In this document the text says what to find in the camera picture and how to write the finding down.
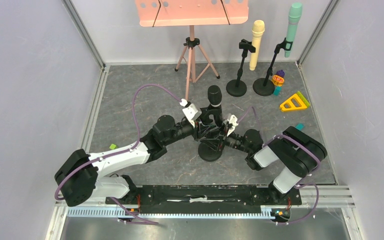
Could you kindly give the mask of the black microphone desk stand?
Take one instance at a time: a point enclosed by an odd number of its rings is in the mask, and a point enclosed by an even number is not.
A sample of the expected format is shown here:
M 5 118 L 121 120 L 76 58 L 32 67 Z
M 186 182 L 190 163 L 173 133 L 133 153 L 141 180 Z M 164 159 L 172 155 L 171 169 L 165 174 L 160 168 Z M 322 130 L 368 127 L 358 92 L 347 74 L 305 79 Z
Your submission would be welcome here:
M 223 139 L 226 130 L 226 124 L 223 119 L 222 105 L 210 104 L 208 107 L 201 108 L 199 116 L 199 157 L 207 162 L 218 160 L 223 153 Z

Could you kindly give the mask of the black microphone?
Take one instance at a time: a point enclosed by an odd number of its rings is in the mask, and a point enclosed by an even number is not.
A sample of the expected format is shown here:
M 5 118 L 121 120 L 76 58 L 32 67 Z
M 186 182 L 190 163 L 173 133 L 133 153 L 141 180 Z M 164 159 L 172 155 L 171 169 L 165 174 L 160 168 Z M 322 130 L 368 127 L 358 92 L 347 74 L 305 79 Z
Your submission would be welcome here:
M 207 90 L 209 109 L 220 108 L 222 103 L 222 92 L 219 86 L 211 85 Z

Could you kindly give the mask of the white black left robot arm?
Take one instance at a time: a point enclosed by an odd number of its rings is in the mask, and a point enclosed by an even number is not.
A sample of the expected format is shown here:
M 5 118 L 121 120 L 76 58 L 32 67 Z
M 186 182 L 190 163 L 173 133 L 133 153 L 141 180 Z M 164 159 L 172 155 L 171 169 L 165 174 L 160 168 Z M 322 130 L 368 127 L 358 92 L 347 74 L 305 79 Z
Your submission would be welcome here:
M 153 162 L 167 153 L 167 146 L 187 137 L 204 142 L 223 131 L 224 121 L 218 117 L 176 122 L 170 115 L 160 116 L 147 134 L 138 141 L 114 150 L 87 153 L 83 148 L 71 153 L 54 179 L 54 198 L 69 207 L 78 206 L 90 198 L 113 197 L 125 204 L 133 203 L 137 190 L 127 176 L 109 174 L 136 165 Z

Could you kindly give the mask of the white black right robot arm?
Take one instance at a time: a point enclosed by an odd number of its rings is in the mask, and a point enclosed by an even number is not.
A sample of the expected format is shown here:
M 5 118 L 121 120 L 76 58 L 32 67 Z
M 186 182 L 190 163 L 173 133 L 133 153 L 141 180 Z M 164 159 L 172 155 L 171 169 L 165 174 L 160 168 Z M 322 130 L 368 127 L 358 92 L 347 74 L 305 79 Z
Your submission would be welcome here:
M 316 171 L 328 155 L 323 144 L 294 126 L 266 143 L 260 131 L 249 129 L 244 135 L 229 134 L 220 145 L 247 153 L 245 161 L 252 170 L 262 170 L 276 161 L 283 163 L 282 171 L 268 185 L 269 199 L 275 204 L 286 201 L 292 188 Z

